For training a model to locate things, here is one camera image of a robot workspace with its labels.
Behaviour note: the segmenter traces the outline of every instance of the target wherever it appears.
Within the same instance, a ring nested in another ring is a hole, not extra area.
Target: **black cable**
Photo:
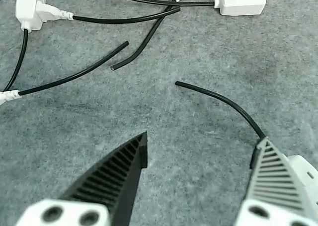
[[[189,2],[173,2],[173,1],[161,1],[161,0],[130,0],[136,2],[143,2],[155,5],[170,5],[170,6],[214,6],[213,1],[189,1]]]
[[[20,53],[20,57],[19,57],[18,63],[16,64],[16,67],[14,69],[13,75],[11,76],[11,79],[10,79],[9,83],[6,85],[6,87],[4,88],[3,92],[10,90],[10,88],[13,85],[16,77],[18,76],[18,73],[20,71],[20,68],[21,68],[21,65],[22,65],[22,62],[23,62],[23,59],[24,59],[26,47],[27,47],[27,44],[28,44],[28,34],[29,34],[28,30],[24,29],[24,31],[23,31],[22,49],[21,49],[21,53]]]
[[[158,19],[161,17],[165,17],[176,12],[179,12],[180,9],[174,8],[171,10],[167,10],[164,12],[160,12],[153,15],[142,16],[142,17],[135,17],[135,18],[127,18],[127,19],[99,19],[99,18],[90,18],[90,17],[83,17],[83,16],[73,16],[74,20],[78,21],[87,21],[93,23],[101,23],[101,24],[128,24],[128,23],[137,23],[143,21],[150,21],[154,19]]]
[[[246,111],[244,109],[242,109],[240,106],[238,106],[236,103],[234,103],[232,100],[218,94],[212,91],[209,91],[207,89],[203,89],[188,83],[183,83],[183,82],[179,82],[177,81],[175,83],[175,85],[184,87],[184,88],[188,88],[194,91],[197,91],[199,93],[203,93],[206,94],[208,96],[211,96],[213,98],[216,98],[224,103],[226,103],[227,105],[231,106],[233,109],[235,109],[237,112],[239,112],[240,115],[242,115],[247,121],[248,123],[252,126],[252,128],[256,131],[256,133],[258,134],[258,136],[261,139],[264,139],[266,137],[266,135],[264,134],[264,132],[260,129],[260,127],[257,125],[257,123],[252,119],[251,116],[249,116],[248,113],[246,113]]]
[[[168,11],[171,10],[172,6],[167,6],[165,8],[164,11]],[[158,29],[158,27],[160,26],[160,24],[162,23],[164,17],[159,18],[153,25],[153,27],[151,28],[150,32],[147,34],[147,36],[145,37],[145,39],[143,40],[143,42],[141,43],[140,47],[138,47],[138,49],[127,59],[112,65],[110,68],[115,71],[127,64],[129,64],[131,61],[133,61],[135,58],[137,58],[140,53],[144,50],[144,48],[147,46],[147,44],[149,43],[149,41],[151,40],[152,36],[154,35],[154,33],[156,32],[156,30]]]
[[[117,47],[115,50],[113,50],[111,53],[109,53],[107,56],[105,56],[103,59],[101,59],[100,61],[96,62],[95,64],[91,65],[90,67],[86,68],[85,70],[82,70],[74,75],[71,75],[69,77],[60,79],[58,81],[52,82],[52,83],[48,83],[36,88],[31,88],[28,90],[24,90],[24,91],[20,91],[19,95],[23,96],[23,95],[27,95],[27,94],[31,94],[31,93],[35,93],[35,92],[39,92],[48,88],[52,88],[58,85],[61,85],[63,83],[67,83],[70,82],[74,79],[77,79],[91,71],[93,71],[94,69],[96,69],[97,67],[101,66],[102,64],[104,64],[106,61],[108,61],[109,59],[111,59],[112,57],[114,57],[116,54],[118,54],[121,50],[123,50],[125,47],[127,47],[129,45],[129,42],[126,41],[123,44],[121,44],[119,47]]]

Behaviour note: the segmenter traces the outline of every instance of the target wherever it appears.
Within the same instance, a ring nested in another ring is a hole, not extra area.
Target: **outlet socket hole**
[[[307,175],[308,175],[311,179],[314,179],[314,176],[313,176],[309,171],[307,171]]]
[[[307,225],[302,222],[293,222],[292,226],[307,226]]]
[[[253,214],[256,214],[258,216],[261,216],[263,218],[269,218],[268,213],[261,207],[259,206],[252,206],[248,209],[250,212],[252,212]]]

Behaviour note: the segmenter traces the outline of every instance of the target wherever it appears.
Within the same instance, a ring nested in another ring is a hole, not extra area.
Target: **wire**
[[[73,16],[73,19],[78,21],[87,21],[87,22],[102,23],[102,24],[128,24],[128,23],[137,23],[137,22],[158,19],[161,17],[174,14],[179,11],[180,11],[180,8],[174,8],[171,10],[167,10],[167,11],[149,15],[149,16],[127,18],[127,19],[99,19],[99,18],[90,18],[90,17],[83,17],[83,16]]]
[[[190,2],[173,2],[173,1],[161,1],[161,0],[131,0],[136,2],[143,2],[155,5],[170,5],[170,6],[214,6],[213,1],[190,1]]]
[[[6,91],[10,90],[10,88],[13,85],[16,77],[19,74],[19,71],[20,71],[20,68],[21,68],[21,65],[22,65],[22,62],[23,62],[23,59],[24,59],[26,47],[27,47],[27,44],[28,44],[28,34],[29,34],[28,30],[24,29],[24,31],[23,31],[22,49],[21,49],[21,53],[20,53],[20,57],[19,57],[18,63],[16,64],[16,67],[14,69],[13,75],[12,75],[9,83],[4,88],[3,92],[6,92]]]
[[[96,69],[97,67],[101,66],[102,64],[104,64],[106,61],[108,61],[109,59],[111,59],[112,57],[114,57],[116,54],[118,54],[120,51],[122,51],[125,47],[127,47],[129,45],[129,42],[126,41],[123,44],[121,44],[119,47],[117,47],[115,50],[113,50],[111,53],[109,53],[107,56],[105,56],[103,59],[101,59],[100,61],[96,62],[95,64],[91,65],[90,67],[86,68],[85,70],[82,70],[74,75],[71,75],[69,77],[60,79],[58,81],[52,82],[52,83],[48,83],[36,88],[31,88],[28,90],[24,90],[24,91],[20,91],[19,95],[23,96],[23,95],[27,95],[27,94],[31,94],[31,93],[35,93],[35,92],[39,92],[48,88],[52,88],[58,85],[61,85],[63,83],[67,83],[70,82],[74,79],[77,79],[91,71],[93,71],[94,69]]]
[[[172,9],[172,6],[167,6],[164,11],[168,11],[171,9]],[[127,59],[125,59],[125,60],[123,60],[115,65],[112,65],[110,68],[113,71],[115,71],[115,70],[129,64],[131,61],[133,61],[135,58],[137,58],[140,55],[140,53],[144,50],[144,48],[147,46],[147,44],[151,40],[152,36],[154,35],[156,30],[158,29],[158,27],[162,23],[163,19],[164,19],[164,17],[161,17],[154,23],[153,27],[151,28],[151,30],[149,31],[149,33],[147,34],[147,36],[145,37],[145,39],[143,40],[141,45],[138,47],[138,49],[130,57],[128,57]]]
[[[242,115],[247,121],[248,123],[252,126],[252,128],[256,131],[256,133],[258,134],[258,136],[261,139],[264,139],[266,137],[266,135],[264,134],[264,132],[260,129],[260,127],[257,125],[257,123],[252,119],[251,116],[249,116],[248,113],[246,113],[246,111],[244,109],[242,109],[239,105],[237,105],[236,103],[234,103],[232,100],[209,90],[188,84],[188,83],[183,83],[183,82],[179,82],[177,81],[175,83],[175,85],[184,87],[184,88],[188,88],[194,91],[197,91],[199,93],[203,93],[206,94],[210,97],[216,98],[224,103],[226,103],[227,105],[231,106],[233,109],[235,109],[237,112],[239,112],[240,115]]]

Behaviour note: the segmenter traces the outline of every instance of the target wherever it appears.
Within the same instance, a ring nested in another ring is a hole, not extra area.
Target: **screw hole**
[[[314,176],[308,171],[307,172],[307,175],[311,178],[311,179],[314,179]]]
[[[62,212],[60,207],[51,207],[44,212],[42,219],[47,223],[54,222],[60,218]]]
[[[292,226],[307,226],[307,225],[301,222],[293,222]]]
[[[80,218],[79,223],[83,226],[91,226],[98,221],[98,218],[99,218],[98,213],[88,212]]]
[[[250,212],[252,212],[252,213],[258,215],[258,216],[263,217],[263,218],[269,218],[268,213],[267,213],[264,209],[262,209],[261,207],[259,207],[259,206],[252,206],[252,207],[250,207],[248,210],[249,210]]]

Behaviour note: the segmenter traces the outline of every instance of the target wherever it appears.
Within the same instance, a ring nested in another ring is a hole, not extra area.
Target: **white extension cord outlet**
[[[58,19],[73,20],[73,13],[45,4],[46,0],[16,0],[15,16],[21,29],[40,30],[43,22]]]
[[[36,12],[37,2],[45,3],[46,0],[16,0],[15,16],[21,22],[21,29],[40,30],[43,24],[40,16]]]
[[[308,198],[315,209],[318,218],[318,171],[301,155],[288,157],[290,166],[299,177],[308,194]]]
[[[214,8],[219,8],[221,15],[245,16],[262,13],[266,0],[214,0]]]

